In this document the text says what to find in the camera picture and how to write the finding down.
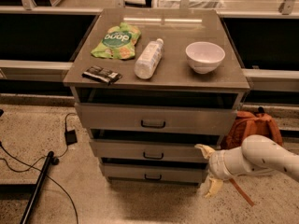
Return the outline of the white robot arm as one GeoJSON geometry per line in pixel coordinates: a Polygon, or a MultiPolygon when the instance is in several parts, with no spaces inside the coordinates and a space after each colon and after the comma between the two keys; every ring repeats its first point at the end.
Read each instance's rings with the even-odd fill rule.
{"type": "Polygon", "coordinates": [[[239,175],[268,175],[278,171],[299,181],[299,155],[262,135],[250,135],[240,147],[232,149],[215,150],[202,144],[194,147],[207,160],[206,180],[200,186],[205,198],[215,196],[224,181],[239,175]]]}

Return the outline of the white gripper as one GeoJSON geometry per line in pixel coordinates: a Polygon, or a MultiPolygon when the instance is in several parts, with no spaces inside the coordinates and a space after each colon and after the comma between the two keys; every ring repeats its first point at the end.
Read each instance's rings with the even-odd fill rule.
{"type": "Polygon", "coordinates": [[[202,144],[196,144],[194,146],[197,149],[200,149],[203,157],[206,160],[209,160],[209,172],[212,175],[209,175],[206,178],[206,189],[204,196],[210,198],[215,196],[220,189],[222,188],[223,181],[228,180],[232,177],[232,174],[229,172],[225,160],[224,154],[225,151],[215,151],[214,148],[202,144]]]}

